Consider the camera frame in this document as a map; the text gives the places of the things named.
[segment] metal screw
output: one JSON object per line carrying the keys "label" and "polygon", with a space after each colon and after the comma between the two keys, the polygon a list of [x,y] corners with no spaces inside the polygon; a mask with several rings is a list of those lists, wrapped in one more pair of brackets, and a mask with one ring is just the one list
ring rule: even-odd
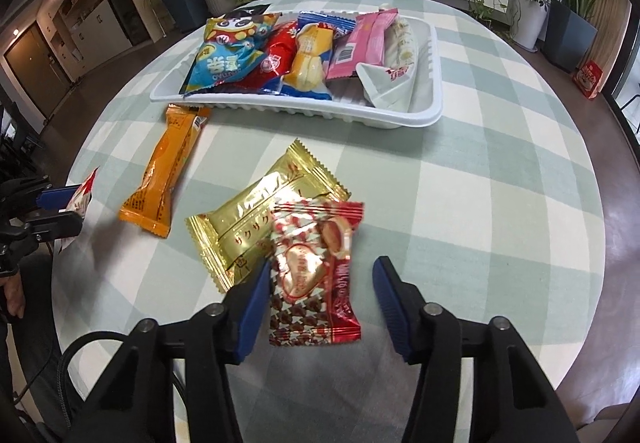
{"label": "metal screw", "polygon": [[157,325],[158,323],[156,323],[156,321],[153,320],[153,318],[145,318],[143,320],[140,320],[140,322],[138,322],[138,329],[143,333],[148,333]]}
{"label": "metal screw", "polygon": [[436,302],[427,302],[422,309],[432,317],[436,317],[442,313],[442,306],[440,304],[436,304]]}
{"label": "metal screw", "polygon": [[206,308],[204,308],[204,312],[210,317],[217,317],[218,315],[222,315],[225,311],[225,307],[220,302],[214,302],[213,304],[209,304]]}
{"label": "metal screw", "polygon": [[500,331],[504,331],[511,327],[511,323],[505,317],[495,317],[494,326],[496,326]]}

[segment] checkered tablecloth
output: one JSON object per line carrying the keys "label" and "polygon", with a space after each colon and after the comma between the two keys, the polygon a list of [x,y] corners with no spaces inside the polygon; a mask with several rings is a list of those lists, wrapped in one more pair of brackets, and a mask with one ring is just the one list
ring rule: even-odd
{"label": "checkered tablecloth", "polygon": [[[388,255],[427,300],[461,318],[510,318],[558,385],[582,347],[602,288],[604,224],[584,142],[550,87],[509,45],[461,12],[429,0],[270,0],[273,10],[376,10],[383,2],[436,26],[444,115],[423,129],[380,130],[336,119],[214,109],[180,185],[173,226],[159,239],[116,214],[138,187],[164,132],[149,102],[162,76],[199,45],[178,42],[107,106],[69,176],[99,166],[82,233],[53,271],[63,349],[94,330],[124,333],[143,317],[190,317],[222,296],[184,218],[214,210],[261,177],[299,137],[366,204],[354,240],[351,301],[362,341],[275,348],[266,324],[254,352],[229,368],[247,443],[398,442],[418,368],[393,351],[371,282]],[[96,343],[70,372],[87,394],[115,346]],[[470,420],[464,363],[458,441]],[[178,404],[177,415],[185,419]],[[184,423],[178,426],[183,434]]]}

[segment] white plastic tray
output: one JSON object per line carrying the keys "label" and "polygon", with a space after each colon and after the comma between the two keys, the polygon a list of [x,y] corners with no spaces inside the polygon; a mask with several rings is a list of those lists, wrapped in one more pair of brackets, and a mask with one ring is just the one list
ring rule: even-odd
{"label": "white plastic tray", "polygon": [[[357,12],[331,12],[354,18]],[[297,18],[298,12],[283,12],[279,22]],[[151,90],[152,102],[177,103],[183,105],[208,104],[217,107],[255,108],[258,110],[301,112],[306,116],[319,115],[324,118],[340,118],[344,121],[359,121],[379,128],[425,127],[432,125],[442,115],[442,76],[438,38],[433,25],[424,20],[405,16],[418,42],[418,66],[414,92],[408,112],[394,112],[371,106],[363,96],[362,84],[357,78],[332,80],[327,83],[334,99],[315,100],[271,94],[246,92],[210,92],[183,96],[180,88],[191,69],[197,48],[186,55],[175,68],[169,71]]]}

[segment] red bag on floor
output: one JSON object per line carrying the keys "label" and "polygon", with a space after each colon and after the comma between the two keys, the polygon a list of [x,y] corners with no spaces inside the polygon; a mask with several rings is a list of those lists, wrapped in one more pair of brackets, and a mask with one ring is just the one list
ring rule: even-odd
{"label": "red bag on floor", "polygon": [[591,100],[598,94],[596,88],[601,77],[602,69],[598,67],[596,62],[589,60],[580,70],[575,72],[572,79],[582,93]]}

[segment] oval table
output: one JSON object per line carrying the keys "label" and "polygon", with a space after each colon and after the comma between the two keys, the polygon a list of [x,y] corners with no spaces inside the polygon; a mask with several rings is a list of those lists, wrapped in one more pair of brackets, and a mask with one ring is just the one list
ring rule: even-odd
{"label": "oval table", "polygon": [[[82,233],[55,257],[54,317],[65,349],[89,331],[128,333],[143,317],[186,319],[220,301],[184,225],[261,177],[299,137],[366,204],[354,240],[351,301],[362,340],[276,348],[266,324],[254,352],[229,367],[247,443],[400,441],[417,367],[393,351],[371,282],[388,255],[403,280],[460,318],[505,315],[557,386],[587,335],[604,273],[604,223],[584,142],[546,82],[502,39],[429,0],[268,0],[273,10],[375,11],[389,3],[436,26],[444,115],[423,129],[214,109],[173,197],[166,240],[117,220],[161,137],[149,92],[200,44],[187,36],[106,107],[69,175],[99,166]],[[85,396],[115,346],[94,343],[70,366]],[[457,441],[472,397],[464,363]],[[177,416],[185,420],[177,402]],[[184,421],[178,434],[184,436]]]}

